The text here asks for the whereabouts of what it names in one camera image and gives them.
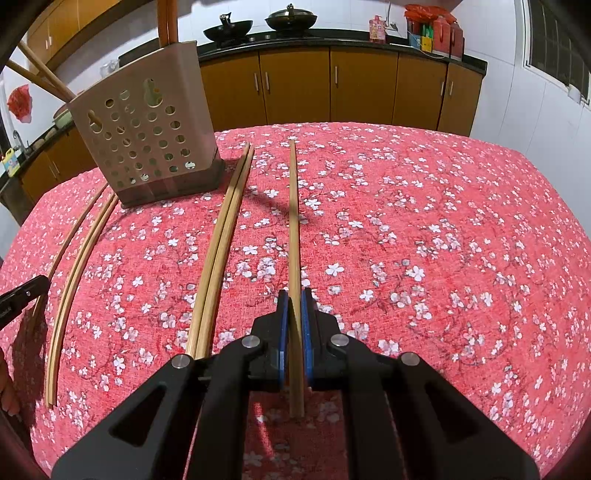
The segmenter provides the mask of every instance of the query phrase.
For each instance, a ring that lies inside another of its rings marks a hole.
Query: red tablecloth
[[[571,211],[521,154],[477,140],[365,124],[303,124],[217,135],[222,157],[254,143],[226,266],[214,351],[274,310],[287,285],[288,139],[297,140],[303,285],[341,329],[374,351],[415,351],[529,454],[542,473],[591,407],[589,249]],[[136,209],[118,206],[74,300],[59,406],[43,406],[43,370],[61,289],[106,195],[53,279],[47,328],[20,321],[0,346],[24,402],[39,463],[56,459],[185,347],[217,191]],[[0,291],[46,273],[103,177],[47,193],[2,267]],[[337,394],[309,394],[289,421],[284,397],[256,395],[245,479],[345,478]]]

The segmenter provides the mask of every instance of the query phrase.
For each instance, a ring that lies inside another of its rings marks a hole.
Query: chopstick
[[[209,282],[212,276],[213,263],[216,259],[216,253],[220,244],[220,239],[222,237],[222,231],[226,223],[226,218],[228,217],[230,203],[232,202],[232,197],[234,195],[234,191],[236,190],[236,186],[238,185],[240,174],[242,172],[244,164],[246,163],[246,156],[248,155],[250,146],[250,143],[246,142],[246,145],[242,150],[242,156],[236,163],[236,170],[234,170],[234,174],[230,179],[230,185],[228,185],[226,196],[224,197],[222,202],[222,208],[220,209],[220,213],[217,216],[216,226],[213,228],[212,238],[209,241],[209,247],[207,247],[205,263],[203,264],[203,270],[201,271],[201,276],[199,277],[199,287],[197,289],[195,305],[193,307],[193,314],[191,316],[191,326],[189,327],[189,334],[187,336],[186,352],[193,358],[195,358],[195,351],[197,348],[197,337],[199,336],[199,329],[201,327],[203,308],[205,307],[207,289],[209,288]]]
[[[51,264],[49,272],[47,273],[47,278],[49,278],[50,282],[51,282],[51,279],[53,278],[53,275],[56,273],[57,267],[59,266],[61,259],[63,258],[64,254],[66,253],[66,250],[70,246],[70,242],[74,238],[74,235],[76,234],[76,232],[80,228],[80,225],[82,224],[82,222],[84,221],[86,216],[92,210],[92,207],[94,207],[96,201],[99,199],[99,197],[105,191],[105,188],[107,188],[108,184],[109,184],[108,182],[105,182],[103,184],[103,186],[99,188],[99,190],[94,194],[94,196],[90,199],[90,201],[86,205],[86,208],[84,209],[82,214],[75,221],[74,225],[72,225],[70,232],[66,236],[64,242],[62,243],[62,245],[60,247],[60,251],[57,253],[57,256],[53,259],[53,263]],[[39,297],[35,301],[35,306],[33,307],[33,313],[31,315],[31,317],[28,319],[28,322],[29,322],[27,325],[27,337],[28,338],[33,333],[31,331],[31,329],[36,325],[36,321],[39,318],[39,315],[41,314],[41,310],[44,308],[46,301],[47,301],[47,295],[42,295],[41,297]]]
[[[70,270],[66,286],[61,296],[56,319],[54,321],[53,333],[51,334],[51,343],[47,357],[47,368],[45,371],[45,402],[47,408],[51,408],[57,403],[57,377],[60,366],[61,349],[64,344],[64,334],[66,332],[67,319],[74,302],[74,295],[80,283],[80,279],[88,259],[103,231],[111,213],[119,202],[116,194],[111,193],[99,211],[94,223],[90,227],[88,234],[80,247],[74,266]]]
[[[66,102],[66,98],[62,95],[62,93],[55,88],[51,83],[46,82],[41,77],[35,75],[34,73],[29,72],[25,67],[21,67],[18,63],[13,62],[12,60],[8,59],[6,62],[6,66],[15,72],[17,72],[22,77],[25,77],[29,82],[34,83],[39,88],[42,88],[47,93],[52,94],[54,97],[59,98],[62,102]]]
[[[304,416],[304,359],[301,340],[300,212],[296,143],[290,140],[289,379],[290,417]]]
[[[228,262],[228,253],[230,251],[230,245],[232,243],[232,237],[234,235],[234,227],[238,218],[238,213],[240,212],[244,187],[246,185],[248,175],[251,172],[254,151],[254,146],[251,145],[248,151],[248,156],[246,157],[246,163],[242,169],[242,172],[240,173],[236,190],[234,190],[232,195],[228,216],[226,217],[226,222],[223,226],[222,237],[220,238],[220,244],[216,252],[215,261],[213,263],[212,276],[207,287],[207,296],[205,298],[203,316],[199,326],[199,335],[197,337],[197,347],[193,356],[194,358],[205,358],[209,356],[211,352],[217,304],[219,302],[220,291],[222,289],[224,270],[226,268],[226,263]]]

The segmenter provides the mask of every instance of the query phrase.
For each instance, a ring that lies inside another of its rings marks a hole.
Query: kitchen counter
[[[416,48],[410,47],[406,38],[388,35],[387,43],[380,44],[369,41],[368,32],[359,30],[335,30],[328,28],[311,28],[307,34],[298,37],[285,37],[275,31],[254,33],[248,35],[246,40],[242,43],[224,44],[221,47],[219,47],[214,42],[198,45],[197,52],[199,54],[199,62],[203,64],[209,60],[215,60],[248,51],[311,46],[366,47],[376,48],[379,50],[389,50],[405,53],[408,55],[425,57],[429,58],[430,60],[440,61],[443,63],[458,64],[482,75],[486,75],[486,68],[488,65],[484,60],[471,57],[470,55],[464,55],[463,61],[456,61],[447,57],[425,53],[423,51],[417,50]],[[158,50],[158,48],[158,39],[155,38],[121,55],[119,57],[119,64],[123,67],[128,63],[143,57],[144,55]]]

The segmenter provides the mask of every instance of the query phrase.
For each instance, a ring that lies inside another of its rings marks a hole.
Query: red plastic bag
[[[431,23],[439,15],[445,17],[447,23],[452,24],[457,19],[450,12],[443,7],[425,7],[424,5],[408,4],[405,5],[407,9],[404,16],[408,20],[413,20],[421,23]]]
[[[8,110],[10,110],[21,123],[31,123],[31,110],[33,109],[33,99],[29,93],[28,85],[21,85],[15,88],[10,97],[8,97]]]

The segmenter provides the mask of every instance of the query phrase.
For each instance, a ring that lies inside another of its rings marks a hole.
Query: pot lid
[[[285,10],[279,10],[278,12],[273,12],[269,15],[269,18],[278,18],[278,17],[295,17],[298,15],[314,15],[309,10],[303,10],[301,8],[294,8],[293,4],[287,5]]]

